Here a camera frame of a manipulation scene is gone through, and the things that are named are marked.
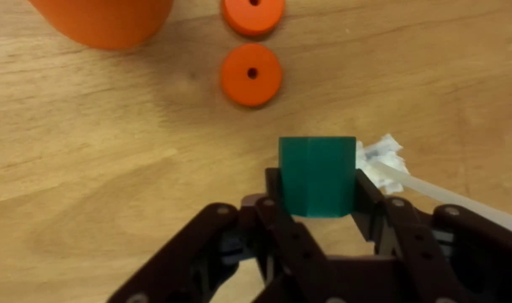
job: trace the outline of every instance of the wooden table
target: wooden table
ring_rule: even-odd
[[[104,301],[200,207],[263,191],[283,134],[392,132],[414,175],[512,213],[512,0],[290,1],[263,42],[285,84],[256,111],[217,85],[242,42],[209,0],[125,53],[0,0],[0,303]],[[349,218],[308,225],[370,252]],[[244,264],[215,301],[258,289]]]

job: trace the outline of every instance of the orange disc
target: orange disc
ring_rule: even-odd
[[[278,57],[259,43],[244,43],[227,53],[221,85],[241,106],[258,107],[273,99],[283,82]]]
[[[285,13],[285,0],[222,0],[226,21],[242,35],[271,31]]]

